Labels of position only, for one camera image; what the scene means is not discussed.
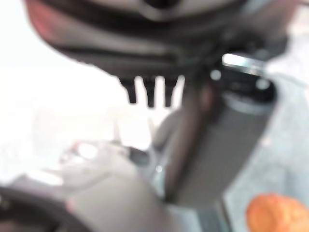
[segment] orange ball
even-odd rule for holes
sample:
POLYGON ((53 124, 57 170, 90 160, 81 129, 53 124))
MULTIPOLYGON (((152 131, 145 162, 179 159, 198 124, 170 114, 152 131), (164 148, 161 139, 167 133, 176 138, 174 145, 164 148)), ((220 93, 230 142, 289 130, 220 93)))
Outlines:
POLYGON ((250 232, 309 232, 309 211, 292 198, 260 195, 248 206, 247 224, 250 232))

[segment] black plastic part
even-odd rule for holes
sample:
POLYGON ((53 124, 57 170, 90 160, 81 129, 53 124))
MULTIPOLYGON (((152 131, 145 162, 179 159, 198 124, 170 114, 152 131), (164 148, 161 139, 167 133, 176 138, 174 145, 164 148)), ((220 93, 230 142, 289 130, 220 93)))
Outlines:
POLYGON ((136 103, 136 90, 135 90, 135 84, 134 80, 129 80, 129 79, 124 79, 124 78, 119 78, 121 84, 123 87, 126 88, 129 100, 131 104, 136 103))
POLYGON ((143 82, 147 91, 148 107, 153 108, 155 106, 155 76, 143 78, 143 82))
POLYGON ((127 78, 137 75, 142 77, 185 75, 188 78, 196 63, 199 62, 199 51, 205 44, 209 51, 208 57, 212 58, 213 49, 218 44, 224 46, 222 50, 224 54, 235 49, 247 52, 251 46, 257 49, 264 48, 269 42, 276 43, 281 40, 296 6, 296 0, 266 0, 261 4, 256 2, 256 0, 239 0, 204 14, 158 23, 145 19, 139 14, 128 14, 125 11, 98 6, 88 0, 26 1, 31 20, 35 19, 42 25, 36 28, 37 31, 50 45, 69 57, 94 64, 112 75, 127 78), (44 27, 44 17, 33 9, 34 3, 38 2, 78 19, 98 31, 127 36, 133 40, 142 39, 158 43, 166 52, 158 56, 147 52, 145 54, 117 53, 106 51, 102 47, 90 49, 83 44, 70 46, 70 41, 67 41, 69 45, 61 46, 44 37, 49 34, 57 40, 55 31, 58 32, 58 30, 54 28, 49 31, 47 26, 44 27))
POLYGON ((180 0, 144 0, 145 3, 157 9, 166 9, 177 5, 180 0))
POLYGON ((165 106, 171 106, 171 99, 173 95, 174 88, 177 84, 177 79, 165 79, 165 106))

